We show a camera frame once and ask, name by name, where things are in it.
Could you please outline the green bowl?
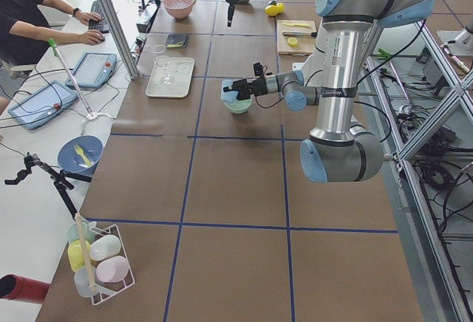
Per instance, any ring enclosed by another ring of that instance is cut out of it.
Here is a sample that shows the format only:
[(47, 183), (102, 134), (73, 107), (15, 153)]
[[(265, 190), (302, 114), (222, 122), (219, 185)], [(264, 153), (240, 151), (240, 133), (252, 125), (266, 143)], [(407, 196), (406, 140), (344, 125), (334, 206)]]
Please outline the green bowl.
[(235, 100), (233, 103), (224, 103), (226, 108), (232, 114), (246, 113), (252, 105), (252, 99)]

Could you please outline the light blue cup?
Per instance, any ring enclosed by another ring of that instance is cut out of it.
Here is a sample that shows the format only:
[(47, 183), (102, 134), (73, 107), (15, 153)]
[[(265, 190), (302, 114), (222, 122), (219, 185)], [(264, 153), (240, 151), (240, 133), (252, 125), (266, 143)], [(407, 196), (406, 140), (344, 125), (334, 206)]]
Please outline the light blue cup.
[(231, 89), (233, 81), (230, 79), (224, 79), (221, 85), (220, 99), (224, 103), (234, 103), (237, 100), (238, 91)]

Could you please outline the blue bowl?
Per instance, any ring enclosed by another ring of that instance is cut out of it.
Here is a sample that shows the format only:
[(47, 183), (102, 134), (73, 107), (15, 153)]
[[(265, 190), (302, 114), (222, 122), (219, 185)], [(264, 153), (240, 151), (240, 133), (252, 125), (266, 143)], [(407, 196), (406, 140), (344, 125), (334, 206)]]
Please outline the blue bowl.
[(103, 153), (103, 144), (95, 136), (76, 137), (62, 146), (58, 153), (61, 169), (92, 176)]

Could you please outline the yellow lemon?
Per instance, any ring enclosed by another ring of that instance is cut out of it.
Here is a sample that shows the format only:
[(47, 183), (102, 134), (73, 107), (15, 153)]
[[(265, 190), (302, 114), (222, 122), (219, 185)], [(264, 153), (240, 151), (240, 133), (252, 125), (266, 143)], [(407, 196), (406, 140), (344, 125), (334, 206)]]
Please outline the yellow lemon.
[(276, 8), (278, 10), (278, 14), (282, 14), (285, 11), (285, 5), (281, 2), (276, 4)]
[(265, 8), (265, 14), (270, 17), (275, 17), (279, 14), (279, 8), (276, 4), (270, 4)]

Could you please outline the lemon half slice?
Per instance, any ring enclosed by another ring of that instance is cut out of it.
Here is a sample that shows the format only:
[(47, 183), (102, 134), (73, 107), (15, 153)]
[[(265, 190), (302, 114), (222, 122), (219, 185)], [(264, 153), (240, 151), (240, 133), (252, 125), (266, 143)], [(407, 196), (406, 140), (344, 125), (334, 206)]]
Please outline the lemon half slice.
[(299, 44), (299, 41), (297, 38), (289, 37), (287, 39), (287, 45), (290, 47), (296, 47), (298, 44)]

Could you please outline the clear small dish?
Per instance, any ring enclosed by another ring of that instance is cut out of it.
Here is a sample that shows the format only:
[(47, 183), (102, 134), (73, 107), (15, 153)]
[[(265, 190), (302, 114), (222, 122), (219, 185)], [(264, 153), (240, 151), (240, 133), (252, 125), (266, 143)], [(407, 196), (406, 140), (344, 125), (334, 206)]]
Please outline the clear small dish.
[(152, 48), (152, 51), (155, 55), (162, 55), (166, 51), (165, 45), (155, 45)]

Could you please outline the blue teach pendant far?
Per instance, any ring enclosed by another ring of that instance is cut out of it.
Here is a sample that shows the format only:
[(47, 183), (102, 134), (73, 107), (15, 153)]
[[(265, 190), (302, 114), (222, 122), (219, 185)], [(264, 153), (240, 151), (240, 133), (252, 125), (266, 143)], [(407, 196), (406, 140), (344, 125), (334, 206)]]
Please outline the blue teach pendant far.
[(85, 52), (72, 70), (79, 87), (100, 88), (115, 70), (117, 55), (114, 53)]

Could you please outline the blue teach pendant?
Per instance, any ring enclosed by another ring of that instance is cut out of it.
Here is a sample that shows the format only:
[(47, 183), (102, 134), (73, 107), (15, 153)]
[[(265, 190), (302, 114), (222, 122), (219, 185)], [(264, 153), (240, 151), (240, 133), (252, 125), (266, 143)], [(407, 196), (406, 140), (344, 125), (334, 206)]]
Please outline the blue teach pendant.
[(85, 52), (72, 70), (79, 87), (100, 88), (115, 70), (117, 55), (114, 53)]
[(42, 127), (78, 99), (76, 91), (54, 80), (7, 112), (28, 130)]

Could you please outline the yellow plastic fork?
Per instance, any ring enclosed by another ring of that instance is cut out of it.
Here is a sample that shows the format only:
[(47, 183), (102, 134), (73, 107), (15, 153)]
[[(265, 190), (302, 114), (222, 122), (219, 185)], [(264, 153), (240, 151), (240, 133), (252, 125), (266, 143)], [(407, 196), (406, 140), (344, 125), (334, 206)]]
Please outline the yellow plastic fork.
[(74, 150), (76, 154), (84, 161), (84, 164), (86, 167), (90, 168), (92, 166), (92, 162), (90, 159), (86, 156), (84, 150), (82, 147), (80, 147), (78, 144), (74, 145)]

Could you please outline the blue teach pendant near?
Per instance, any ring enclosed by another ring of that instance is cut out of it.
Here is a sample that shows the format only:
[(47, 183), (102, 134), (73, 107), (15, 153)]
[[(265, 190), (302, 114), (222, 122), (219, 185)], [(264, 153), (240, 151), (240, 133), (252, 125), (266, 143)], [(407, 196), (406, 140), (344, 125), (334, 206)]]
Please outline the blue teach pendant near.
[(42, 127), (78, 99), (76, 91), (54, 80), (7, 112), (28, 130)]

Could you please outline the white cup on rack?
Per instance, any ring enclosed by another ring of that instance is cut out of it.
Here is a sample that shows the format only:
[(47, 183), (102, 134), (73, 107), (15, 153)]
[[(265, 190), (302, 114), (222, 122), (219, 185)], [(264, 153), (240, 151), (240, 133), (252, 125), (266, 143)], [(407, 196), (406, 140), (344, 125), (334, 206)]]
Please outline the white cup on rack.
[(90, 245), (89, 257), (93, 261), (103, 261), (116, 256), (121, 250), (120, 239), (112, 234), (102, 236)]

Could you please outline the mint cup on rack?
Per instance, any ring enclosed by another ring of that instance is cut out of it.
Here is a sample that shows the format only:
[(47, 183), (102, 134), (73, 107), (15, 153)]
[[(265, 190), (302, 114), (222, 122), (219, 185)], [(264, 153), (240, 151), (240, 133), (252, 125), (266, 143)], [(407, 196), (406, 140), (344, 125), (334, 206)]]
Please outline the mint cup on rack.
[[(95, 241), (96, 222), (90, 222), (86, 219), (82, 219), (82, 231), (84, 238), (87, 242), (92, 244)], [(69, 244), (79, 240), (78, 226), (76, 223), (72, 224), (67, 231), (67, 241)]]

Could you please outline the pink cup on rack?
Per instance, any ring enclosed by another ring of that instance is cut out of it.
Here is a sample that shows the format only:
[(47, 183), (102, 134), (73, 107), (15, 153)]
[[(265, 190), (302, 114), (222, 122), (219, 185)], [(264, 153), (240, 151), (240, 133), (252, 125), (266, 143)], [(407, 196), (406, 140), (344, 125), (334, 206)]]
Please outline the pink cup on rack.
[(113, 256), (102, 261), (96, 268), (96, 277), (105, 283), (123, 280), (129, 271), (129, 261), (123, 256)]

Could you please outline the yellow cup on rack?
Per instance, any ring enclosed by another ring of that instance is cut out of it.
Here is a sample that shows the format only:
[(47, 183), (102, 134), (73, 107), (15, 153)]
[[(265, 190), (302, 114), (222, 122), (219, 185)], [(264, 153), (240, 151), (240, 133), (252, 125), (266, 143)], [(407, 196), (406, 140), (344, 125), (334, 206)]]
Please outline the yellow cup on rack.
[(71, 267), (71, 270), (74, 273), (85, 265), (81, 241), (79, 239), (69, 244), (67, 248), (67, 256), (69, 259), (69, 265)]

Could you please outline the red cylinder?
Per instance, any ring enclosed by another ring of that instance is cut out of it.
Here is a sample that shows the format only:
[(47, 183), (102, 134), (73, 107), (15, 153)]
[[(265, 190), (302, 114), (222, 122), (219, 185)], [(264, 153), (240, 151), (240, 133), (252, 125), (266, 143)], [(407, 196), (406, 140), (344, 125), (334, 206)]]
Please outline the red cylinder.
[(1, 278), (1, 299), (42, 304), (50, 284), (20, 275), (5, 275)]

